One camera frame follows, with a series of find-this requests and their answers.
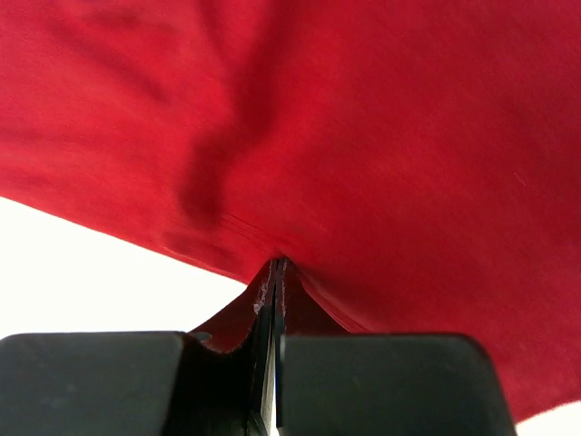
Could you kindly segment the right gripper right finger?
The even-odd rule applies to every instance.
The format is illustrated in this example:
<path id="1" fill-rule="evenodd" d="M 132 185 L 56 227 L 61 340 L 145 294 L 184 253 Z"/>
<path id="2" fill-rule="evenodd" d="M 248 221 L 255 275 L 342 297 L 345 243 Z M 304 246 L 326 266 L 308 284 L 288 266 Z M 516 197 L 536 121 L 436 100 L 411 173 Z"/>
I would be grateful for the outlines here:
<path id="1" fill-rule="evenodd" d="M 274 275 L 277 427 L 283 435 L 512 435 L 494 365 L 463 334 L 347 332 Z"/>

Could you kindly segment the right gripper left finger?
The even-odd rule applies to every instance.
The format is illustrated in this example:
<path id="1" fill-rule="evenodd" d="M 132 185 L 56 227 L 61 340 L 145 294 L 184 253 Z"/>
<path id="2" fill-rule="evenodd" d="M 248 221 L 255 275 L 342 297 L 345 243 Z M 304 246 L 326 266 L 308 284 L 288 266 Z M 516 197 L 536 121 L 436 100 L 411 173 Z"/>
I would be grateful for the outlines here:
<path id="1" fill-rule="evenodd" d="M 268 435 L 273 277 L 191 332 L 22 333 L 1 341 L 4 435 Z"/>

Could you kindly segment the red t shirt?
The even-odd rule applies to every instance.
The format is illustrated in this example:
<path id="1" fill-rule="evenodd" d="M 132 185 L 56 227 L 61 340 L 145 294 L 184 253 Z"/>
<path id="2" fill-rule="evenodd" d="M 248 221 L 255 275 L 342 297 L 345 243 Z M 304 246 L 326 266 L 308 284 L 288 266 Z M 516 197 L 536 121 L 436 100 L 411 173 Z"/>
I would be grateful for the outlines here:
<path id="1" fill-rule="evenodd" d="M 577 1 L 4 1 L 1 194 L 580 397 Z"/>

